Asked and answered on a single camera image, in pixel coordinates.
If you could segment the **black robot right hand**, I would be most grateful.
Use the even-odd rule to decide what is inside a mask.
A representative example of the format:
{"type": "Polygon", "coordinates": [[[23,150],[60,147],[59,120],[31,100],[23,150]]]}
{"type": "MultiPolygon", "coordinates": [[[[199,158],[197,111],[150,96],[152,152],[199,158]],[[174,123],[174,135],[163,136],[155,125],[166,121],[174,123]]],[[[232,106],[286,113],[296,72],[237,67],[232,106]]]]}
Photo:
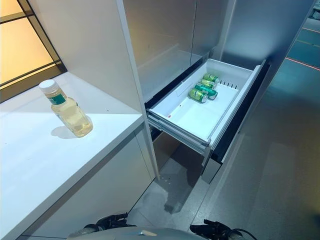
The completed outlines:
{"type": "Polygon", "coordinates": [[[218,221],[203,220],[204,224],[195,225],[191,224],[189,229],[192,233],[205,237],[210,240],[228,240],[228,232],[230,227],[218,221]]]}

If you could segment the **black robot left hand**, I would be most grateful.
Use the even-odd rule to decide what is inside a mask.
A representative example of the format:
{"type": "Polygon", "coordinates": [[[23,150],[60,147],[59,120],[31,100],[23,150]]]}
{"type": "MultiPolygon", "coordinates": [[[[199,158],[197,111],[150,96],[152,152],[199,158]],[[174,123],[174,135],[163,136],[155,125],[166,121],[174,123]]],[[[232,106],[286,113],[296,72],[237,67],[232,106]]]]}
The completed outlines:
{"type": "Polygon", "coordinates": [[[127,225],[126,218],[128,213],[114,214],[103,217],[96,222],[96,225],[102,230],[121,228],[127,225]]]}

